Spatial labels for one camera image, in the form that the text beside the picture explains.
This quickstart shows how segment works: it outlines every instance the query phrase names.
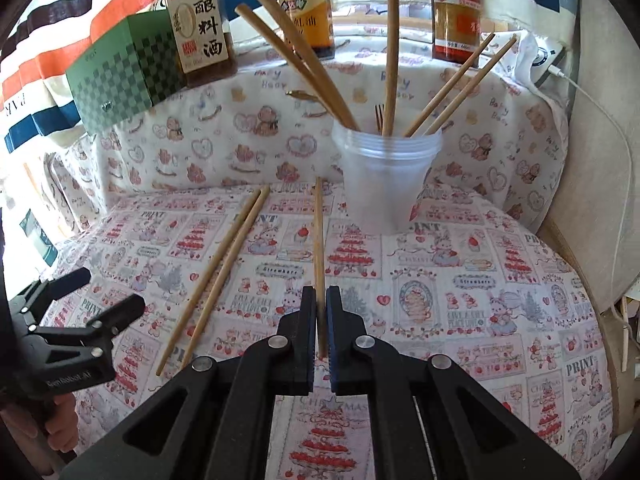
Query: green box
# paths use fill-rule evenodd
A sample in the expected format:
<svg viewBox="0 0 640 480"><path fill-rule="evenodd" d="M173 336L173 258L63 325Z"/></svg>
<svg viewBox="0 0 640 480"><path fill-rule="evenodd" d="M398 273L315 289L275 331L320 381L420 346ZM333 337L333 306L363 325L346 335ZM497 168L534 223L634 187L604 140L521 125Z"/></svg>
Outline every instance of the green box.
<svg viewBox="0 0 640 480"><path fill-rule="evenodd" d="M184 87L167 10L127 16L66 70L91 134L148 110Z"/></svg>

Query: bottle label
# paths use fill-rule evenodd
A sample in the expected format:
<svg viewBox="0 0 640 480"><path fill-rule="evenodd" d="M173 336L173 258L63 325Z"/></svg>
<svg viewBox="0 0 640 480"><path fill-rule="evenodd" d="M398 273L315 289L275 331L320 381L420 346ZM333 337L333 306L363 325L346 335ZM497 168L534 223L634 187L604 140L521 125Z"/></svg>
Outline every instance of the bottle label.
<svg viewBox="0 0 640 480"><path fill-rule="evenodd" d="M166 0L184 73L229 58L218 0Z"/></svg>
<svg viewBox="0 0 640 480"><path fill-rule="evenodd" d="M480 37L480 8L473 0L433 0L434 49L473 52Z"/></svg>
<svg viewBox="0 0 640 480"><path fill-rule="evenodd" d="M289 15L311 47L332 46L334 28L331 19L331 0L279 1L282 9Z"/></svg>

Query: translucent plastic cup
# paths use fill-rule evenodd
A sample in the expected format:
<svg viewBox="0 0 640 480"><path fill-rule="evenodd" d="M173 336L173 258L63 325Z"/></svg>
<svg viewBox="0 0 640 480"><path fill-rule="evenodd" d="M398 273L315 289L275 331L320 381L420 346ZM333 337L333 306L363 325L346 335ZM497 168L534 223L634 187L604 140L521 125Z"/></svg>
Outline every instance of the translucent plastic cup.
<svg viewBox="0 0 640 480"><path fill-rule="evenodd" d="M442 132L382 137L334 121L331 137L342 155L349 218L371 235L406 232L424 177L442 148Z"/></svg>

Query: white cable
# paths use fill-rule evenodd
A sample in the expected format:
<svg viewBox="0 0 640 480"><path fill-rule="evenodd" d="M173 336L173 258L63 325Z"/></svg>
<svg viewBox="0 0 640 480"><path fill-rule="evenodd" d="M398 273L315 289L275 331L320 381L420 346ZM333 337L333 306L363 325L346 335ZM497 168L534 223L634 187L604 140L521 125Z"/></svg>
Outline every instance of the white cable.
<svg viewBox="0 0 640 480"><path fill-rule="evenodd" d="M634 168L634 161L633 161L633 158L631 156L631 146L629 145L629 141L626 138L626 135L623 133L622 128L616 122L616 120L593 97L591 97L589 94L587 94L587 92L585 92L581 88L581 86L578 85L578 83L576 83L571 78L569 78L569 76L565 75L564 72L562 72L562 70L560 70L555 65L550 65L548 70L549 70L549 73L551 73L551 74L553 74L553 75L555 75L557 77L561 77L562 79L565 79L567 82L569 82L569 84L574 86L575 89L577 89L580 92L582 92L582 94L589 101L591 101L596 106L596 108L598 110L600 110L603 113L603 115L609 120L609 122L611 124L613 124L613 127L618 132L618 135L620 136L620 138L625 143L626 156L628 158L628 178L626 180L625 205L622 208L622 217L620 218L620 225L618 227L618 239L616 240L616 249L613 252L613 264L611 266L610 294L611 294L611 301L614 301L614 299L613 299L614 298L614 295L613 295L613 281L614 281L614 278L615 278L616 266L617 266L617 263L618 263L618 251L620 250L620 242L622 241L622 229L623 229L624 224L625 224L626 208L627 208L627 206L629 204L629 201L631 200L631 178L632 178L632 175L633 175L633 168ZM636 345L636 347L638 347L638 349L640 350L640 343L638 343L638 341L636 341L636 338L633 337L633 329L631 328L631 325L629 325L629 323L627 321L625 321L622 316L620 316L620 314L618 313L618 310L616 309L615 305L612 305L611 313L613 314L613 317L617 321L622 323L622 325L627 328L628 336L630 337L631 341L633 341L633 343Z"/></svg>

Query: fork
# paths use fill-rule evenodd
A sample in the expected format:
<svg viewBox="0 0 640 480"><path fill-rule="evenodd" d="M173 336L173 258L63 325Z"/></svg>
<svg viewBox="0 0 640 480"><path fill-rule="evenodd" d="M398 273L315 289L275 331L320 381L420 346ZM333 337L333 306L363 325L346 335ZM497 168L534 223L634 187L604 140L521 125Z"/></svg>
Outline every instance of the fork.
<svg viewBox="0 0 640 480"><path fill-rule="evenodd" d="M385 119L385 105L376 105L376 127L378 133L382 135L382 126Z"/></svg>

